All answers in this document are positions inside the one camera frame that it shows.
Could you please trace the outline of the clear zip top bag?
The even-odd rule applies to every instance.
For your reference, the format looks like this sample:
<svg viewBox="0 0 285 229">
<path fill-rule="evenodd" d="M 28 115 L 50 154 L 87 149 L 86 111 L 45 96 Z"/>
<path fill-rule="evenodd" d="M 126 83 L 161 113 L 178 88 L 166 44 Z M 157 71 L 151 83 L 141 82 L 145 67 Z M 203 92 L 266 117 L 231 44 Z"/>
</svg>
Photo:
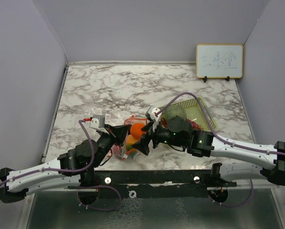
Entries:
<svg viewBox="0 0 285 229">
<path fill-rule="evenodd" d="M 141 128 L 148 123 L 147 118 L 135 115 L 126 118 L 123 125 L 119 126 L 105 126 L 105 116 L 103 115 L 93 115 L 90 118 L 84 118 L 84 121 L 90 122 L 89 127 L 100 134 L 113 134 L 114 138 L 118 137 L 119 141 L 123 140 L 122 144 L 112 146 L 110 152 L 110 155 L 114 154 L 122 160 L 129 156 L 134 157 L 138 153 L 138 150 L 134 149 L 132 145 L 140 140 L 143 134 Z"/>
</svg>

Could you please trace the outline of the orange fruit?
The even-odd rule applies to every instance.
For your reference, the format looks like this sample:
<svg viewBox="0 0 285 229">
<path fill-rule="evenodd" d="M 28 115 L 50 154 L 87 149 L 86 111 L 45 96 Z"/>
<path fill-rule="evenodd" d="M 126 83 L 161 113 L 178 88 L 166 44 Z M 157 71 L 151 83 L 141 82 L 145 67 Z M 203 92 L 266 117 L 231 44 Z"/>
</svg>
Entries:
<svg viewBox="0 0 285 229">
<path fill-rule="evenodd" d="M 142 128 L 144 127 L 143 123 L 135 123 L 130 128 L 130 133 L 132 137 L 136 140 L 141 139 L 142 135 L 145 133 Z"/>
</svg>

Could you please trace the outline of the yellow green mango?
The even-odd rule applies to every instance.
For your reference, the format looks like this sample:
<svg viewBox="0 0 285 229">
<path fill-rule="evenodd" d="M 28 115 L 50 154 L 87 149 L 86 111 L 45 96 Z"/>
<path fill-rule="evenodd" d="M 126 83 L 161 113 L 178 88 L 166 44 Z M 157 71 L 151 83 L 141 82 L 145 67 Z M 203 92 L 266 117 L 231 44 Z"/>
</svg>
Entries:
<svg viewBox="0 0 285 229">
<path fill-rule="evenodd" d="M 126 144 L 126 155 L 134 158 L 135 155 L 139 153 L 139 151 L 133 148 L 133 144 L 137 143 L 139 140 L 136 140 L 132 137 L 132 135 L 128 135 L 125 139 Z"/>
</svg>

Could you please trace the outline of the red apple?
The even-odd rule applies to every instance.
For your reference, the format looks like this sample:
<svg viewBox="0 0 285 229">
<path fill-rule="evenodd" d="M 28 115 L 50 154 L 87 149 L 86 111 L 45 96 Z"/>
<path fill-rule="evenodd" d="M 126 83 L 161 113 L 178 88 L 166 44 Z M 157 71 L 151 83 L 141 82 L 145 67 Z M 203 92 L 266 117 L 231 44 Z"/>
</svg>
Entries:
<svg viewBox="0 0 285 229">
<path fill-rule="evenodd" d="M 112 154 L 118 158 L 123 158 L 122 149 L 123 149 L 122 146 L 113 145 L 111 148 Z"/>
</svg>

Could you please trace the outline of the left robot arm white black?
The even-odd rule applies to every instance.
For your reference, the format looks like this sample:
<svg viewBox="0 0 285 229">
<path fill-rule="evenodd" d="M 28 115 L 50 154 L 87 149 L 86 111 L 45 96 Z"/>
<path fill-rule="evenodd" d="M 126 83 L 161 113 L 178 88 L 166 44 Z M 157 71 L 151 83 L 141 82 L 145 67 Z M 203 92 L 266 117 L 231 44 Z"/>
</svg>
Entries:
<svg viewBox="0 0 285 229">
<path fill-rule="evenodd" d="M 87 140 L 57 158 L 24 170 L 0 170 L 0 201 L 14 203 L 41 190 L 62 186 L 96 186 L 95 168 L 99 167 L 113 146 L 121 146 L 130 125 L 90 124 L 100 135 Z"/>
</svg>

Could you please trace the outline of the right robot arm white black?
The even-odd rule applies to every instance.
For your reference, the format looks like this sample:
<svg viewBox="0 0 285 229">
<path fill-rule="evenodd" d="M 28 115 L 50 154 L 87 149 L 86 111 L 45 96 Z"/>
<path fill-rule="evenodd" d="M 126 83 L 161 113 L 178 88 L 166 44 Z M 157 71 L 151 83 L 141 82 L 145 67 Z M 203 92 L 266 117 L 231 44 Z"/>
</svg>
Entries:
<svg viewBox="0 0 285 229">
<path fill-rule="evenodd" d="M 238 179 L 266 179 L 268 182 L 285 186 L 285 142 L 274 145 L 250 144 L 215 135 L 204 130 L 195 130 L 190 122 L 176 116 L 166 126 L 134 124 L 131 135 L 137 140 L 132 147 L 146 156 L 149 143 L 156 148 L 160 143 L 181 147 L 195 157 L 225 157 L 240 163 L 212 166 L 210 183 L 219 187 L 225 181 Z"/>
</svg>

